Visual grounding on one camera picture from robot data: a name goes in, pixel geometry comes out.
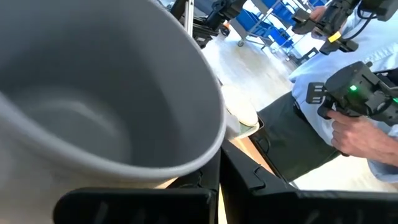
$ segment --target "light blue shirt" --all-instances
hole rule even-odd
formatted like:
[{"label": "light blue shirt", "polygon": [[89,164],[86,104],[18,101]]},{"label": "light blue shirt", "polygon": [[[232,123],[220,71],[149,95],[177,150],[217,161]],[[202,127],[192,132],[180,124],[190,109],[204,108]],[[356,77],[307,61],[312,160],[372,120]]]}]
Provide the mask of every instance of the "light blue shirt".
[{"label": "light blue shirt", "polygon": [[[355,11],[347,20],[342,34],[350,37],[365,23]],[[301,65],[290,75],[294,83],[292,94],[300,105],[308,122],[323,140],[331,145],[333,139],[333,120],[325,120],[317,114],[319,105],[309,105],[305,102],[307,87],[310,82],[326,82],[334,73],[352,63],[362,61],[372,62],[373,72],[398,67],[398,13],[387,22],[373,19],[365,30],[353,39],[359,44],[355,52],[333,52],[330,55],[318,54]],[[398,125],[389,127],[384,123],[373,121],[374,124],[390,136],[398,139]],[[389,166],[376,161],[369,161],[372,173],[379,180],[398,182],[398,167]]]}]

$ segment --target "yellow label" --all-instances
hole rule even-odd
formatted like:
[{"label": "yellow label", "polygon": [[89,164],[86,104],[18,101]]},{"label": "yellow label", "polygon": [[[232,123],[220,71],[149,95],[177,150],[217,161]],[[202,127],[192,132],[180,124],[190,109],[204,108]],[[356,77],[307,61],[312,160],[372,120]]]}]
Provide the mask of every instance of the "yellow label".
[{"label": "yellow label", "polygon": [[331,35],[328,40],[329,42],[333,43],[334,41],[338,40],[341,37],[340,32],[336,32],[335,34]]}]

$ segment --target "finger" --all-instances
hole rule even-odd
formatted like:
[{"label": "finger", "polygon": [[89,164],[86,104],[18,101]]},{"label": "finger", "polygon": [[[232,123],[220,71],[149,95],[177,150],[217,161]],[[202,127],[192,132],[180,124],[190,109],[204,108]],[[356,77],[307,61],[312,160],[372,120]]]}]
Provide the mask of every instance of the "finger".
[{"label": "finger", "polygon": [[317,21],[319,18],[323,15],[325,12],[326,7],[325,6],[318,6],[316,7],[310,14],[310,18]]},{"label": "finger", "polygon": [[335,138],[331,140],[331,145],[335,147],[337,150],[341,150],[341,144]]},{"label": "finger", "polygon": [[341,124],[341,123],[338,122],[338,121],[334,121],[334,122],[331,124],[331,127],[332,127],[333,130],[335,130],[337,133],[343,133],[343,132],[345,132],[345,131],[348,130],[348,126],[347,126],[347,125]]},{"label": "finger", "polygon": [[333,135],[333,139],[335,139],[337,142],[339,142],[340,144],[343,143],[344,136],[341,133],[339,133],[337,131],[333,131],[332,135]]},{"label": "finger", "polygon": [[329,118],[334,119],[335,121],[338,121],[341,124],[350,124],[352,123],[352,118],[349,116],[342,115],[340,112],[330,110],[326,114]]}]

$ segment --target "wooden table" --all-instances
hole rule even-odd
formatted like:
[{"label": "wooden table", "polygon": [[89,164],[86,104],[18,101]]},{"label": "wooden table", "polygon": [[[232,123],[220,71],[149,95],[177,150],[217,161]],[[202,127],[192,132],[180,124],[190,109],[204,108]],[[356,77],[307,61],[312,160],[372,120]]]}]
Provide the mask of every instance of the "wooden table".
[{"label": "wooden table", "polygon": [[[250,141],[249,138],[244,138],[244,139],[235,139],[231,141],[232,144],[234,144],[237,148],[242,150],[246,155],[248,155],[251,159],[256,161],[258,164],[263,166],[266,170],[268,170],[270,173],[273,174],[272,169],[269,167],[267,162],[262,158],[260,152],[254,147],[253,143]],[[172,179],[160,186],[158,186],[158,189],[164,189],[167,186],[169,186],[175,179]],[[226,221],[226,215],[225,215],[225,207],[224,207],[224,200],[223,200],[223,194],[220,188],[220,197],[218,200],[218,223],[219,224],[227,224]]]}]

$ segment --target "person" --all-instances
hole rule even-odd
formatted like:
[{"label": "person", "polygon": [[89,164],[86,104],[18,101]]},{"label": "person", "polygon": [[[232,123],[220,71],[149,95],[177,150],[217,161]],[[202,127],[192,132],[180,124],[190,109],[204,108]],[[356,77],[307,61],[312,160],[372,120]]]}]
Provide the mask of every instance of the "person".
[{"label": "person", "polygon": [[[326,7],[312,13],[319,19]],[[341,28],[343,37],[351,37],[366,20],[355,10]],[[353,40],[355,52],[317,54],[291,75],[291,92],[281,96],[259,112],[264,121],[261,150],[286,180],[301,175],[344,154],[367,158],[372,173],[385,182],[398,182],[398,125],[387,126],[368,118],[351,118],[329,111],[332,119],[317,114],[319,105],[305,102],[310,82],[326,82],[338,70],[358,61],[372,62],[373,72],[398,67],[398,13],[387,22],[373,19]]]}]

